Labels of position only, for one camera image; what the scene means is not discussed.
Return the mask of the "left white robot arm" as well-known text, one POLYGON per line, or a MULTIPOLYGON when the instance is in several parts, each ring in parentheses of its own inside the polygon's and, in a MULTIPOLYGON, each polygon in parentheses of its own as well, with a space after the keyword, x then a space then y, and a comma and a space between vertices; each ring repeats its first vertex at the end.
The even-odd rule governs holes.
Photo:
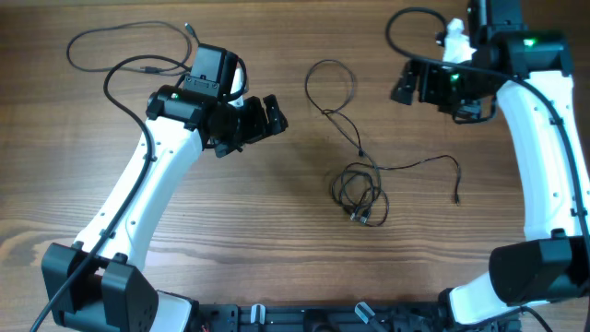
POLYGON ((176 84, 150 96, 136 150, 99 213, 42 258, 43 316, 77 331, 207 330, 197 301, 156 290, 143 268, 172 194, 203 151, 225 157, 287 129, 277 99, 247 97, 247 80, 240 56, 203 44, 176 84))

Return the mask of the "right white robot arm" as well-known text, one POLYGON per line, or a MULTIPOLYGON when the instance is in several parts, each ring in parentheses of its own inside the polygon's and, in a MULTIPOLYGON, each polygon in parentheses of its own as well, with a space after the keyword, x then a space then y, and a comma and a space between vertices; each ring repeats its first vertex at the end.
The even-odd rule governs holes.
POLYGON ((589 293, 589 176, 575 124, 572 58, 564 35, 530 30, 516 1, 472 1, 443 22, 440 60, 407 55, 391 97, 436 105, 459 125, 502 112, 525 198, 525 240, 496 248, 488 270, 442 293, 440 325, 507 328, 538 305, 589 293))

